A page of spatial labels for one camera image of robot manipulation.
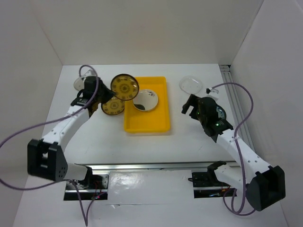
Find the cream plate black flower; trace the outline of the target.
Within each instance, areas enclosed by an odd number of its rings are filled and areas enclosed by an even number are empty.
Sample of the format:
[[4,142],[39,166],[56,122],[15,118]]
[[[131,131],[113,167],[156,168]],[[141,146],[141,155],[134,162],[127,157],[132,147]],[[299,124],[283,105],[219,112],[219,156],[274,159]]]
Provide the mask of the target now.
[[158,95],[150,89],[140,90],[138,95],[133,99],[133,105],[140,111],[151,111],[158,104]]

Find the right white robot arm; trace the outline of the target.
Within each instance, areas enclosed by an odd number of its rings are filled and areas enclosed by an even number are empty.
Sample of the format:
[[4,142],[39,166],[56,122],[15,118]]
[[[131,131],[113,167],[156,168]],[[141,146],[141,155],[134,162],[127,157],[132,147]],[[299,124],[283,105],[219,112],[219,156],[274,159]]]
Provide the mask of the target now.
[[217,161],[207,168],[207,181],[211,185],[226,183],[239,190],[256,211],[262,211],[286,196],[285,173],[280,166],[272,167],[260,158],[238,136],[232,125],[217,112],[217,103],[211,97],[191,94],[182,107],[186,114],[198,120],[205,134],[220,145],[239,164],[239,170],[224,161]]

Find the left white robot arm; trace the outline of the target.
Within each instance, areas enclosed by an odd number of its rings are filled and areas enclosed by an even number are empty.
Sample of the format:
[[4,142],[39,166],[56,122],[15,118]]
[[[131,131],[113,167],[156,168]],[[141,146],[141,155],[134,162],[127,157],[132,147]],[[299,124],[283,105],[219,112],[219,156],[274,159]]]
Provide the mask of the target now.
[[84,89],[72,101],[63,120],[41,139],[32,139],[28,143],[28,174],[54,182],[76,180],[83,189],[91,187],[92,169],[88,166],[67,163],[64,151],[78,129],[98,109],[98,105],[106,103],[113,96],[114,92],[108,89],[99,77],[86,77]]

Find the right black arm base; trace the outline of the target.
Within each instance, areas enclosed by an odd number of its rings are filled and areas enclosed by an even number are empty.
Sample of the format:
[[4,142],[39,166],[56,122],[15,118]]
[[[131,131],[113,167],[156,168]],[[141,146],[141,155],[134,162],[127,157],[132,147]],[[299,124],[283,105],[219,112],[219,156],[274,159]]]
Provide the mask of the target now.
[[227,197],[233,195],[234,188],[230,185],[218,181],[211,181],[207,172],[192,172],[192,176],[187,179],[193,185],[194,198],[219,198],[225,193]]

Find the teal green plate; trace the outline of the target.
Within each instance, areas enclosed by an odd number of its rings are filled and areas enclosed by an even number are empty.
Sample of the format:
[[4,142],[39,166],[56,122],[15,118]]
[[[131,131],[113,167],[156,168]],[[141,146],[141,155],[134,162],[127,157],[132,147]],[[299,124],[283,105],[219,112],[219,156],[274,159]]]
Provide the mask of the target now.
[[219,105],[216,106],[216,111],[218,113],[218,117],[220,119],[226,119],[227,118],[227,114],[226,111]]

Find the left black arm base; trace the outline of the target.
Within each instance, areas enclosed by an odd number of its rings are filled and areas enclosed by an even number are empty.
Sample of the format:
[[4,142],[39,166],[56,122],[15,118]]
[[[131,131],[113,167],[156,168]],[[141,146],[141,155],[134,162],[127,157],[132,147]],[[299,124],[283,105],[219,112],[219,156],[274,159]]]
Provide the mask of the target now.
[[66,183],[64,201],[77,201],[79,199],[77,190],[83,201],[107,200],[109,174],[93,175],[87,183],[78,180],[73,181],[74,183]]

